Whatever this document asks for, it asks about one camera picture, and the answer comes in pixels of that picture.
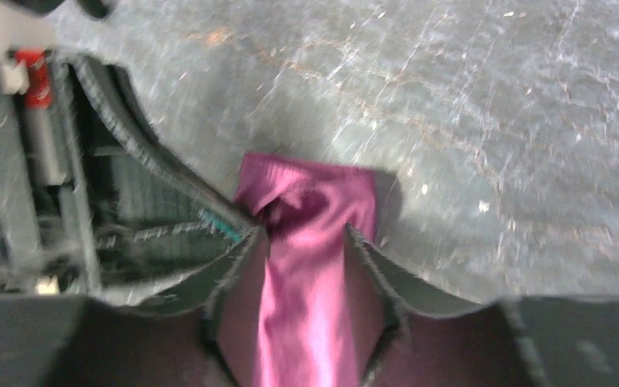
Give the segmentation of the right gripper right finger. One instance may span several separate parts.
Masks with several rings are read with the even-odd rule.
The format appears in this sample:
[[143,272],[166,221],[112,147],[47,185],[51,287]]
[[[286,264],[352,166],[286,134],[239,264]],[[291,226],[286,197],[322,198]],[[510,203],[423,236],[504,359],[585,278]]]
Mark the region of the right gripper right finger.
[[474,303],[344,229],[351,327],[363,386],[619,386],[619,296]]

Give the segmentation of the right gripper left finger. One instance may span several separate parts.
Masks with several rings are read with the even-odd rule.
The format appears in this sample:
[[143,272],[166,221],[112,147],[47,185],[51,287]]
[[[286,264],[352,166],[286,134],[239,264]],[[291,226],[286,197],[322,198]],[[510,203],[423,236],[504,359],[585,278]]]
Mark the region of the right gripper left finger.
[[250,386],[267,236],[137,306],[0,293],[0,386]]

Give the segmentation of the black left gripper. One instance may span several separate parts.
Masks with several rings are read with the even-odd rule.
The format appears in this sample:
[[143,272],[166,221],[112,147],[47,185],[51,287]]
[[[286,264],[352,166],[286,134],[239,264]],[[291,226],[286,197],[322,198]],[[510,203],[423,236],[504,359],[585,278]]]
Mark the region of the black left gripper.
[[154,294],[255,226],[156,137],[128,72],[44,52],[52,101],[0,93],[0,292]]

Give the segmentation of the purple cloth napkin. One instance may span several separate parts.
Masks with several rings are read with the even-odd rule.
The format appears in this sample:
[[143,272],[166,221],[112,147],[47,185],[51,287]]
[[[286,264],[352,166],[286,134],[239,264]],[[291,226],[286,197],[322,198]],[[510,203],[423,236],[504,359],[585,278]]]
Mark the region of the purple cloth napkin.
[[265,226],[257,386],[357,386],[343,232],[376,233],[371,169],[249,153],[236,201]]

